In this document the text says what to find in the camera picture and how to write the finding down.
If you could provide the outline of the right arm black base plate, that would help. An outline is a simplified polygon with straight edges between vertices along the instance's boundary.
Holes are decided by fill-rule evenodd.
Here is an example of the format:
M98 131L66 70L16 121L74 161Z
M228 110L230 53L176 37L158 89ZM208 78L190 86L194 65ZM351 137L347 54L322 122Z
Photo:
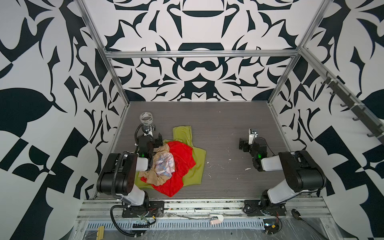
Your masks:
M282 204L262 204L261 200L245 200L243 212L248 217L260 216L286 216L285 203Z

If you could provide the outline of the red t-shirt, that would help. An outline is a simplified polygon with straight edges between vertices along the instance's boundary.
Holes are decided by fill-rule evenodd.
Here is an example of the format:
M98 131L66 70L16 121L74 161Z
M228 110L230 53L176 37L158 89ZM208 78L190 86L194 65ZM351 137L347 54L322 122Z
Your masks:
M169 152L174 156L176 171L163 185L150 185L158 192L173 197L184 186L183 177L196 165L196 162L193 158L192 147L179 141L172 141L167 144L170 147Z

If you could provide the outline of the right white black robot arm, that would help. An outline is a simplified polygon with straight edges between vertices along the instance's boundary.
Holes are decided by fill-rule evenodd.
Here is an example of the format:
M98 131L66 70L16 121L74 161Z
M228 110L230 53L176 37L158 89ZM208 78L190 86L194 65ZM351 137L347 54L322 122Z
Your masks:
M279 207L301 193L318 192L326 185L323 170L307 151L279 152L269 157L263 138L239 139L239 149L250 153L257 171L284 173L282 182L263 192L259 203L262 210Z

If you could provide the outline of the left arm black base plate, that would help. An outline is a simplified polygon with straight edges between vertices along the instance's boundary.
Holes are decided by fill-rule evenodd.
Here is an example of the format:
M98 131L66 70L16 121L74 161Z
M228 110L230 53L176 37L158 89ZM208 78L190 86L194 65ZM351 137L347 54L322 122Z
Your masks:
M144 202L141 206L133 206L123 210L123 218L139 218L143 217L160 217L164 213L165 202L164 201L149 201Z

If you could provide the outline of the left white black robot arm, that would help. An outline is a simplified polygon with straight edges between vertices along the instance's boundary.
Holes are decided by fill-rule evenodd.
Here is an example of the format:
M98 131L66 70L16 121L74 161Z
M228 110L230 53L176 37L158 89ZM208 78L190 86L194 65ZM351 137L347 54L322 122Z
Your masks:
M111 196L128 206L142 206L148 195L135 185L137 172L145 172L154 164L154 149L163 145L162 135L155 139L141 136L134 153L112 153L97 180L97 192Z

